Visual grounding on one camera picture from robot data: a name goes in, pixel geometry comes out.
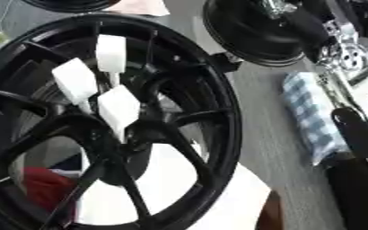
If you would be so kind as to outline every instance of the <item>black wheel rim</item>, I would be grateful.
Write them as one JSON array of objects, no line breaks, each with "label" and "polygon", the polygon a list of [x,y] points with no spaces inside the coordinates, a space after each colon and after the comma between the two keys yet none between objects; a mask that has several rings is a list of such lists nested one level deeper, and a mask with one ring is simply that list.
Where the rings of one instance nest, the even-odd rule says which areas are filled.
[{"label": "black wheel rim", "polygon": [[[127,38],[128,62],[131,62],[133,69],[141,72],[138,79],[148,77],[141,82],[139,89],[133,84],[128,87],[132,86],[130,90],[141,98],[143,104],[153,104],[154,101],[149,99],[162,92],[173,98],[184,110],[170,116],[174,119],[168,121],[140,119],[128,128],[138,134],[134,135],[135,137],[140,136],[139,139],[146,143],[159,140],[151,139],[154,135],[146,135],[144,130],[162,134],[163,141],[180,150],[197,170],[197,183],[191,190],[169,208],[153,216],[149,215],[135,180],[129,176],[127,165],[121,157],[113,156],[111,159],[107,154],[116,150],[111,148],[117,148],[120,153],[127,148],[123,145],[110,145],[110,142],[115,140],[111,141],[107,126],[101,120],[77,113],[69,106],[44,102],[43,97],[34,96],[38,89],[29,92],[29,84],[23,85],[23,81],[33,82],[33,85],[38,82],[39,85],[47,85],[48,82],[42,83],[38,77],[30,80],[18,77],[21,73],[26,74],[27,69],[31,70],[26,67],[30,62],[45,60],[61,64],[75,57],[87,63],[91,62],[95,42],[100,33]],[[100,81],[101,73],[97,71],[96,74]],[[62,202],[58,209],[47,217],[36,217],[23,211],[13,201],[12,196],[15,195],[4,190],[0,182],[0,226],[9,229],[60,227],[57,218],[61,212],[57,210],[63,211],[100,177],[104,172],[105,161],[112,161],[120,166],[119,172],[125,178],[123,185],[135,204],[139,219],[120,226],[71,224],[67,229],[185,229],[201,218],[220,196],[231,179],[240,156],[241,115],[224,74],[218,70],[205,51],[193,42],[166,27],[135,17],[104,13],[68,18],[30,31],[1,49],[0,113],[8,111],[8,108],[17,111],[18,119],[22,110],[45,119],[16,141],[9,138],[13,133],[10,128],[5,128],[7,120],[11,119],[2,119],[0,146],[12,145],[8,148],[0,147],[0,181],[9,177],[6,170],[8,164],[18,155],[49,137],[70,137],[81,144],[88,153],[93,153],[90,170],[78,181],[74,192],[68,196],[69,199]],[[207,121],[206,130],[211,140],[207,162],[190,147],[178,129],[190,123],[204,121]]]},{"label": "black wheel rim", "polygon": [[53,12],[85,13],[99,11],[120,0],[23,0],[24,2]]}]

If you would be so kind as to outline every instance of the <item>black suction cup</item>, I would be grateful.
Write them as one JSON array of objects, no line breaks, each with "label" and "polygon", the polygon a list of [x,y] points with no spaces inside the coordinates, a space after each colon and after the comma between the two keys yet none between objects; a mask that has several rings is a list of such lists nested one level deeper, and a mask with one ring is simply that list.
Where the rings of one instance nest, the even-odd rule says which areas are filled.
[{"label": "black suction cup", "polygon": [[105,9],[120,0],[23,0],[38,8],[62,13],[85,13]]},{"label": "black suction cup", "polygon": [[288,66],[303,57],[298,39],[250,0],[208,0],[204,22],[225,49],[263,66]]}]

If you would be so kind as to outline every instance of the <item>red fabric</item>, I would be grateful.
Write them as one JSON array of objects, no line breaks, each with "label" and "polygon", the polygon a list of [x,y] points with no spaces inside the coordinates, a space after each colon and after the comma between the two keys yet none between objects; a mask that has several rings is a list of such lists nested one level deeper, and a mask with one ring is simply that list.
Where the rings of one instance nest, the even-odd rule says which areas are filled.
[{"label": "red fabric", "polygon": [[52,212],[71,191],[74,181],[46,168],[26,167],[23,184],[29,199],[48,212]]}]

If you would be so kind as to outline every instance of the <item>foam packing block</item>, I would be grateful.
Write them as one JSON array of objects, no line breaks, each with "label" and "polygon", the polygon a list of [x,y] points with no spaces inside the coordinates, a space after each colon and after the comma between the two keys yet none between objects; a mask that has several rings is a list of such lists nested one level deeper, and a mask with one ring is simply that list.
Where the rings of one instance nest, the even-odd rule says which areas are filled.
[{"label": "foam packing block", "polygon": [[54,68],[52,73],[58,88],[73,105],[85,102],[98,92],[94,73],[79,58]]},{"label": "foam packing block", "polygon": [[99,114],[124,143],[124,130],[139,117],[141,102],[123,85],[98,97]]},{"label": "foam packing block", "polygon": [[98,68],[112,74],[126,72],[127,40],[125,37],[99,35],[96,45]]}]

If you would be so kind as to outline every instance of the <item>black wheel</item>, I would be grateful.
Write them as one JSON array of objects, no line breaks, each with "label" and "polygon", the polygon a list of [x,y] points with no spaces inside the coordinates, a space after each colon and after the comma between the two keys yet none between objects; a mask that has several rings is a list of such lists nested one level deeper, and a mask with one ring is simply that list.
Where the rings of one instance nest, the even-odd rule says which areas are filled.
[{"label": "black wheel", "polygon": [[23,0],[24,2],[53,12],[85,13],[105,9],[120,0]]},{"label": "black wheel", "polygon": [[[142,103],[140,119],[127,128],[124,145],[99,116],[70,105],[49,72],[79,57],[96,74],[101,91],[107,91],[110,83],[94,55],[99,34],[127,38],[127,71],[121,81]],[[91,98],[95,110],[96,97]],[[178,109],[167,110],[163,100]],[[199,131],[207,155],[191,147],[196,137],[188,127]],[[14,166],[18,157],[54,137],[74,140],[91,166],[72,192],[46,212],[27,200]],[[183,197],[151,215],[136,178],[146,170],[153,143],[179,150],[196,169],[197,181]],[[89,14],[43,25],[0,50],[0,229],[186,229],[219,198],[240,149],[240,109],[225,75],[205,51],[164,26],[117,14]],[[98,179],[127,190],[138,215],[135,222],[63,222],[63,214]]]}]

